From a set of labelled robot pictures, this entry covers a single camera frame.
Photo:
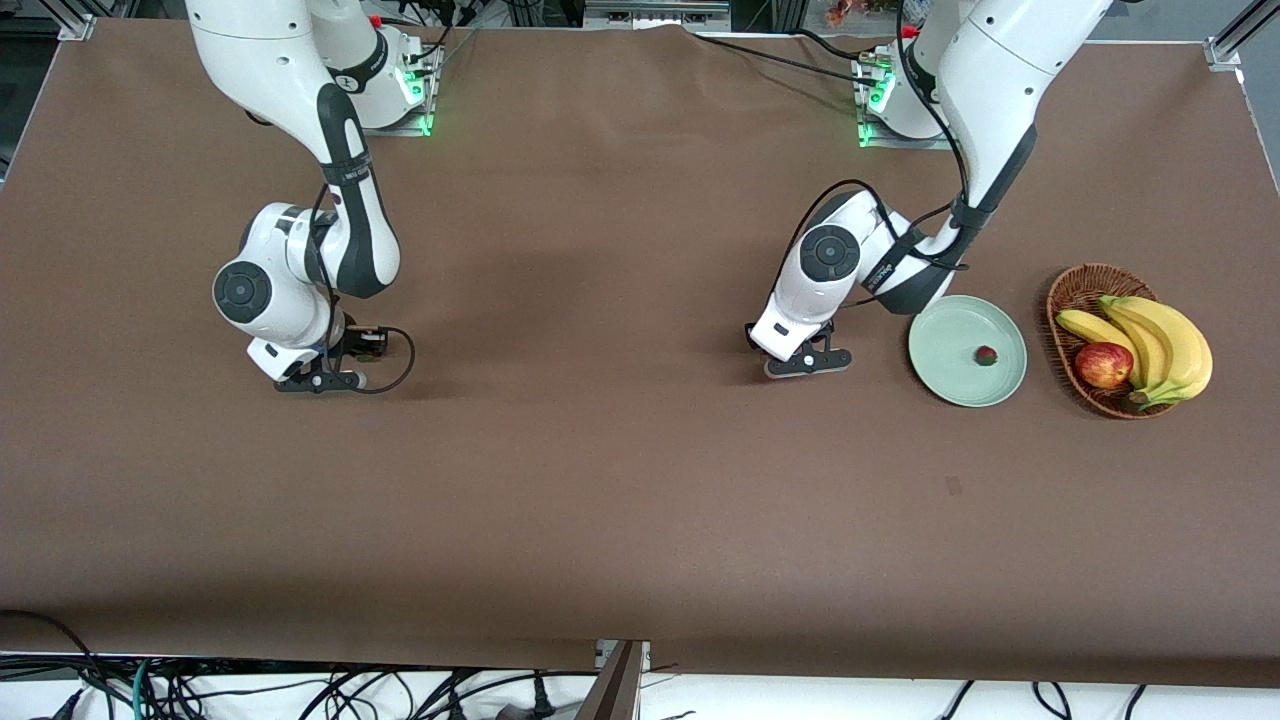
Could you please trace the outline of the mint green round plate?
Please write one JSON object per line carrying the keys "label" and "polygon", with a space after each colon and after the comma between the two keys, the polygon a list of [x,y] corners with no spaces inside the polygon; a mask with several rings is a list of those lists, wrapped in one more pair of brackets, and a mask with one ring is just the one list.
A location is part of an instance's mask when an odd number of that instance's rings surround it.
{"label": "mint green round plate", "polygon": [[[998,351],[993,366],[979,366],[975,350]],[[989,407],[1011,397],[1027,373],[1027,343],[1009,314],[992,302],[948,295],[911,322],[908,354],[920,382],[960,407]]]}

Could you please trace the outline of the brown table cover sheet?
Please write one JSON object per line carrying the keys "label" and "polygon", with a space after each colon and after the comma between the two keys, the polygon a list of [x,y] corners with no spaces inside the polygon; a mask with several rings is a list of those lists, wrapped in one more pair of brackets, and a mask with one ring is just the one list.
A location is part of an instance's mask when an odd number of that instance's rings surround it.
{"label": "brown table cover sheet", "polygon": [[[946,152],[861,149],[836,79],[677,28],[483,31],[436,133],[376,137],[403,252],[349,311],[415,337],[387,395],[282,395],[211,300],[321,176],[210,82],[187,24],[58,49],[0,190],[0,609],[99,652],[1280,687],[1280,196],[1192,44],[1082,49],[956,293],[1027,336],[986,409],[745,340],[788,236],[856,177],[915,217]],[[1153,418],[1060,377],[1044,296],[1119,266],[1207,389]]]}

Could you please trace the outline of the brown wicker basket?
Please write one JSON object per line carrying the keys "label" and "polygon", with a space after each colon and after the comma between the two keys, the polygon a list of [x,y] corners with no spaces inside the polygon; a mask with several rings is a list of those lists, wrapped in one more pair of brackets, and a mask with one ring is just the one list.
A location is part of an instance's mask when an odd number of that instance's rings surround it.
{"label": "brown wicker basket", "polygon": [[1094,314],[1110,322],[1098,305],[1102,295],[1137,296],[1161,302],[1148,284],[1137,275],[1119,266],[1107,264],[1082,264],[1062,272],[1050,284],[1044,296],[1044,318],[1048,327],[1050,343],[1059,360],[1059,374],[1065,379],[1097,413],[1112,419],[1137,420],[1153,418],[1166,413],[1172,406],[1157,406],[1146,411],[1130,402],[1130,387],[1119,391],[1098,391],[1082,383],[1074,372],[1073,359],[1084,342],[1060,328],[1055,316],[1068,309],[1078,309]]}

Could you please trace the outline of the small yellow banana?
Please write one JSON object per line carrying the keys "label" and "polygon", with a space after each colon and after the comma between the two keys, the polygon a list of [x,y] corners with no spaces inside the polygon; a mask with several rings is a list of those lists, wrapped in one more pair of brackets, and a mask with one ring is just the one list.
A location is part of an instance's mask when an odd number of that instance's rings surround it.
{"label": "small yellow banana", "polygon": [[1060,328],[1083,341],[1084,346],[1092,342],[1114,342],[1126,346],[1135,357],[1135,369],[1126,384],[1130,387],[1132,393],[1137,392],[1132,384],[1132,379],[1135,379],[1140,372],[1137,350],[1130,340],[1115,324],[1106,322],[1094,314],[1078,309],[1060,311],[1055,316],[1055,322]]}

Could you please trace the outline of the red yellow apple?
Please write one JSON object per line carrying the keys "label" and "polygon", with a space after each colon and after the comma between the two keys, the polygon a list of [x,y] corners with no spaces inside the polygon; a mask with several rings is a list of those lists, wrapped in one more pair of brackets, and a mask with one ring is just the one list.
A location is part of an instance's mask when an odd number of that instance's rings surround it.
{"label": "red yellow apple", "polygon": [[1137,366],[1133,352],[1114,342],[1092,342],[1082,347],[1073,368],[1076,378],[1094,389],[1111,391],[1125,386]]}

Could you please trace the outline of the medium yellow banana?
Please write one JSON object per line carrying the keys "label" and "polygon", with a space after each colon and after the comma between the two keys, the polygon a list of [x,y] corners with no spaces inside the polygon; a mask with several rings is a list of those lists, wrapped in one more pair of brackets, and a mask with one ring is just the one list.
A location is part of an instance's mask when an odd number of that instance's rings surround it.
{"label": "medium yellow banana", "polygon": [[1098,305],[1107,319],[1110,319],[1110,322],[1115,324],[1135,347],[1135,355],[1138,357],[1138,363],[1140,364],[1140,372],[1135,379],[1132,379],[1132,384],[1143,395],[1148,397],[1155,396],[1157,395],[1157,388],[1161,387],[1169,378],[1169,350],[1153,332],[1115,310],[1112,307],[1114,300],[1116,300],[1116,297],[1102,295],[1098,299]]}

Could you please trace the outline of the grey metal box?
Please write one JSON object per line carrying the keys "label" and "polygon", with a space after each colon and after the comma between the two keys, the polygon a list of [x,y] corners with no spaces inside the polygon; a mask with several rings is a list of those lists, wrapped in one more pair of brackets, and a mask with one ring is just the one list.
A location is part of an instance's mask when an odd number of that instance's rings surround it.
{"label": "grey metal box", "polygon": [[692,32],[731,32],[730,0],[584,0],[584,29],[648,29],[682,26]]}

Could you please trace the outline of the large yellow banana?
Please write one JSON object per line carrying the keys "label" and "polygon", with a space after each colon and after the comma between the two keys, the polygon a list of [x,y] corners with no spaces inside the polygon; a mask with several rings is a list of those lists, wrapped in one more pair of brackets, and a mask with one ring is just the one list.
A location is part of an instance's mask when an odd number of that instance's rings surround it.
{"label": "large yellow banana", "polygon": [[1130,402],[1146,411],[1199,396],[1213,372],[1212,352],[1199,328],[1166,304],[1137,296],[1114,297],[1112,307],[1153,332],[1170,355],[1167,380],[1157,388],[1157,395],[1148,397],[1137,391],[1130,393]]}

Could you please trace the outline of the aluminium frame profile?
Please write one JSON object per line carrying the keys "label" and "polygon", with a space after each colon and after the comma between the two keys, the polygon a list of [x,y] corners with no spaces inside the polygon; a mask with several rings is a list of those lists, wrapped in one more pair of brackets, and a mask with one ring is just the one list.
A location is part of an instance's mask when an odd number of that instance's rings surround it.
{"label": "aluminium frame profile", "polygon": [[1216,35],[1203,41],[1210,70],[1235,70],[1240,65],[1240,50],[1277,17],[1280,0],[1249,0]]}

